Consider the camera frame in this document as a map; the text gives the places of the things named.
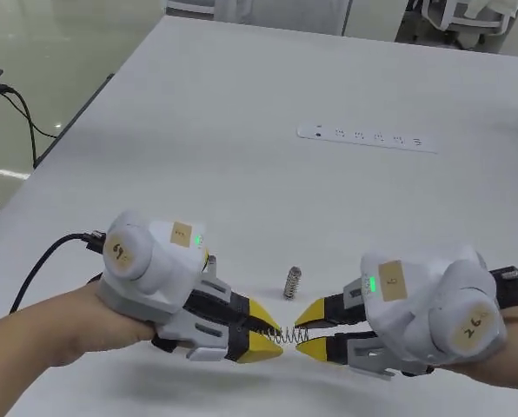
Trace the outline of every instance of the number label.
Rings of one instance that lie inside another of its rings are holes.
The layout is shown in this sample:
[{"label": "number label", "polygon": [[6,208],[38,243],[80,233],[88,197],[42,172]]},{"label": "number label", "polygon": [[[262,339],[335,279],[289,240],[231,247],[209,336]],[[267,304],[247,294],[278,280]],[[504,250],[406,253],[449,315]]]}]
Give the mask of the number label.
[{"label": "number label", "polygon": [[116,255],[116,260],[119,260],[122,257],[123,254],[123,248],[120,246],[120,243],[117,243],[112,247],[112,252],[114,252]]},{"label": "number label", "polygon": [[406,280],[400,261],[391,261],[379,265],[381,292],[384,301],[405,300],[408,298]]},{"label": "number label", "polygon": [[170,243],[189,248],[191,244],[191,229],[192,227],[189,224],[174,222],[172,225],[172,234],[170,235]]},{"label": "number label", "polygon": [[484,304],[473,307],[462,324],[456,329],[452,342],[462,352],[468,353],[477,347],[493,324],[493,314]]},{"label": "number label", "polygon": [[114,266],[121,271],[128,269],[134,261],[134,256],[123,244],[119,235],[108,236],[104,243],[104,254],[113,262]]}]

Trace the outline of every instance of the black cable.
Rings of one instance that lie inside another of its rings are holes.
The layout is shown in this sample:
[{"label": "black cable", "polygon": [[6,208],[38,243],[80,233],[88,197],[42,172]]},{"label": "black cable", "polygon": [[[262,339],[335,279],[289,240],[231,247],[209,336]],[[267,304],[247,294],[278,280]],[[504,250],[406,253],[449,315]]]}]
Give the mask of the black cable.
[{"label": "black cable", "polygon": [[[25,117],[25,118],[29,121],[29,118],[27,117],[27,115],[26,115],[25,113],[23,113],[23,112],[22,112],[22,110],[19,108],[19,106],[18,106],[17,104],[15,104],[11,98],[9,98],[8,96],[6,96],[4,93],[0,93],[0,95],[1,95],[2,97],[4,97],[6,100],[8,100],[8,101],[10,102],[10,104],[11,104],[12,106],[14,106],[14,109],[16,109],[17,111],[19,111],[19,112],[21,113],[21,115],[22,115],[23,117]],[[54,135],[51,135],[51,134],[49,134],[49,133],[44,133],[42,130],[40,130],[40,129],[37,127],[37,125],[36,125],[33,121],[31,121],[31,123],[33,124],[33,129],[35,129],[35,130],[36,130],[37,132],[39,132],[41,135],[43,135],[43,136],[47,136],[47,137],[49,137],[49,138],[51,138],[51,139],[57,139],[57,138],[58,138],[58,136],[54,136]]]},{"label": "black cable", "polygon": [[9,87],[9,91],[11,94],[16,96],[19,101],[22,103],[23,110],[25,111],[25,116],[27,118],[27,123],[30,126],[30,138],[31,138],[31,158],[33,159],[33,169],[37,167],[37,146],[35,144],[35,132],[33,127],[33,119],[31,118],[31,113],[29,107],[27,107],[27,103],[23,99],[22,95],[19,94],[15,89]]},{"label": "black cable", "polygon": [[[13,94],[14,96],[16,96],[19,99],[19,101],[21,102],[22,106],[23,106],[23,111],[21,111],[16,106],[16,104],[13,103],[6,96],[6,94]],[[1,84],[0,83],[0,95],[4,96],[5,98],[7,98],[10,101],[10,103],[12,103],[14,108],[16,108],[27,119],[27,122],[28,122],[29,127],[30,127],[31,158],[33,160],[33,169],[35,169],[37,167],[37,165],[38,165],[38,162],[37,162],[37,145],[35,143],[35,130],[37,130],[42,135],[45,135],[45,136],[48,136],[48,137],[53,137],[53,138],[56,138],[56,137],[52,136],[52,135],[48,135],[48,134],[42,132],[37,126],[35,126],[35,124],[33,123],[33,118],[31,117],[31,113],[30,113],[29,107],[27,107],[27,103],[25,102],[25,100],[23,99],[23,97],[19,93],[19,91],[17,91],[13,87],[10,87],[9,85]]]},{"label": "black cable", "polygon": [[86,248],[92,252],[95,252],[97,254],[102,255],[103,254],[103,247],[104,247],[104,241],[106,240],[106,234],[103,232],[99,232],[98,230],[95,230],[93,233],[73,233],[71,235],[66,235],[65,237],[62,237],[58,239],[56,242],[52,244],[50,248],[47,249],[47,251],[41,256],[41,258],[37,261],[33,269],[30,271],[30,273],[27,275],[27,278],[25,278],[25,281],[23,282],[22,287],[19,289],[19,292],[16,295],[16,299],[14,300],[14,303],[12,304],[12,307],[10,309],[10,314],[15,313],[17,309],[19,308],[19,305],[22,302],[23,297],[25,296],[25,292],[27,291],[27,288],[29,288],[31,282],[33,281],[33,278],[35,275],[37,275],[37,272],[39,272],[39,269],[43,266],[43,264],[48,261],[50,256],[64,243],[74,240],[80,240],[85,243],[87,243]]},{"label": "black cable", "polygon": [[30,286],[31,282],[33,281],[33,278],[35,278],[35,275],[37,272],[39,272],[39,269],[43,266],[43,264],[50,258],[50,256],[64,243],[74,240],[80,240],[84,241],[86,238],[86,234],[83,233],[74,233],[72,235],[66,235],[65,237],[62,237],[58,239],[56,242],[53,243],[53,245],[47,249],[47,251],[41,256],[41,258],[37,261],[31,272],[27,275],[27,278],[25,278],[25,281],[23,282],[22,287],[19,289],[19,292],[16,295],[16,299],[14,300],[14,303],[12,304],[12,308],[10,309],[10,314],[15,313],[17,309],[19,308],[20,303],[22,302],[23,297],[25,296],[25,292],[27,291],[27,288]]}]

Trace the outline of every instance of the floor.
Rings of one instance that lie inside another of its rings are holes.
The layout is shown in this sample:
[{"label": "floor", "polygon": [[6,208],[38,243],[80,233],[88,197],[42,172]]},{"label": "floor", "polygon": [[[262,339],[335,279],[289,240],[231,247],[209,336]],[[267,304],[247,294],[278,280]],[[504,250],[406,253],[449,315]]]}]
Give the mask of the floor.
[{"label": "floor", "polygon": [[[160,0],[0,0],[1,83],[56,135],[163,16]],[[51,139],[37,136],[43,152]],[[26,121],[0,97],[0,206],[31,172]]]}]

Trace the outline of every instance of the spring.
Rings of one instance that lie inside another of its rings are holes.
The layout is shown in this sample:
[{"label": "spring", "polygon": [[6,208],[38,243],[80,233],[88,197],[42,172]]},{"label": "spring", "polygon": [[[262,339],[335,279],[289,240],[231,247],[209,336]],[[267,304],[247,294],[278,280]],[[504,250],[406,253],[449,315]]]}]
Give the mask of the spring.
[{"label": "spring", "polygon": [[288,272],[286,285],[284,286],[284,298],[286,300],[293,300],[296,296],[297,287],[300,284],[300,278],[302,278],[302,270],[298,267],[292,267]]},{"label": "spring", "polygon": [[306,328],[283,328],[281,332],[270,329],[262,332],[262,335],[277,345],[297,345],[309,340],[309,331]]}]

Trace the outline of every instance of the chair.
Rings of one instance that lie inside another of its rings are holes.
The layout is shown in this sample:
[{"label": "chair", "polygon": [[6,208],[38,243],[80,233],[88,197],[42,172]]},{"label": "chair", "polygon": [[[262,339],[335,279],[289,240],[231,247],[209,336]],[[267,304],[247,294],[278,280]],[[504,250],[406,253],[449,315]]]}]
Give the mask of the chair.
[{"label": "chair", "polygon": [[215,20],[341,36],[350,0],[216,0]]},{"label": "chair", "polygon": [[215,14],[215,0],[162,0],[162,3],[165,15],[168,8],[206,15]]},{"label": "chair", "polygon": [[[466,17],[457,17],[455,13],[458,11],[458,5],[468,6],[470,0],[441,0],[441,1],[432,1],[432,0],[422,0],[422,15],[425,19],[427,19],[433,27],[437,30],[452,30],[452,25],[464,26],[466,28],[471,28],[473,32],[482,33],[485,35],[503,35],[506,33],[508,29],[508,23],[510,21],[509,16],[501,15],[499,13],[495,13],[492,10],[483,10],[479,15],[485,15],[486,17],[491,16],[492,20],[482,20],[482,19],[469,19]],[[437,5],[442,6],[442,2],[444,2],[444,9],[437,10],[436,8],[432,8],[431,5],[437,3]],[[440,22],[438,21],[439,15],[442,11],[442,17]],[[454,30],[460,31],[460,28],[457,26]]]}]

